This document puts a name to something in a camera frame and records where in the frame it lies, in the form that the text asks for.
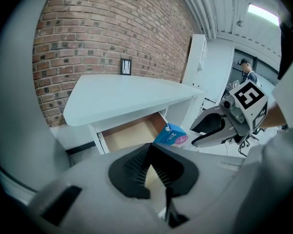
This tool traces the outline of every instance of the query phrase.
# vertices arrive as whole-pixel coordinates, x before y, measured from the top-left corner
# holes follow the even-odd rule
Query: pink circle logo
[[[187,139],[188,139],[187,135],[180,136],[179,138],[176,139],[175,144],[177,145],[183,144],[187,141]]]

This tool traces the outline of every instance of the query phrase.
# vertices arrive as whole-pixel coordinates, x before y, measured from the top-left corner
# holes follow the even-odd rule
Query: fluorescent light
[[[271,21],[272,23],[274,23],[275,25],[279,26],[279,18],[277,16],[275,16],[273,13],[270,13],[267,10],[264,10],[262,8],[259,8],[253,4],[249,5],[249,10],[248,12],[258,15],[268,21]]]

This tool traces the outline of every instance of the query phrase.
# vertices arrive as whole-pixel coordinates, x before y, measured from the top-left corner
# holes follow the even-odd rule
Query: desk top
[[[83,75],[64,110],[70,126],[170,103],[204,93],[170,80],[121,75]]]

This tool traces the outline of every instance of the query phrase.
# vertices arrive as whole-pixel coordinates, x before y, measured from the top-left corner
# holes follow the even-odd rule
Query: white ceiling
[[[276,0],[185,0],[201,34],[208,39],[230,39],[241,46],[252,48],[263,56],[263,61],[279,64],[281,57],[280,29],[275,24],[247,12],[250,3],[278,14]],[[242,21],[243,27],[237,25]]]

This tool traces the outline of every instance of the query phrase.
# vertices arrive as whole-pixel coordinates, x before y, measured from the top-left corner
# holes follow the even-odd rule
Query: man wearing cap
[[[243,58],[243,59],[239,60],[237,64],[242,66],[242,70],[244,73],[242,76],[242,83],[248,79],[253,81],[255,84],[258,83],[255,72],[253,71],[250,63],[246,59]]]

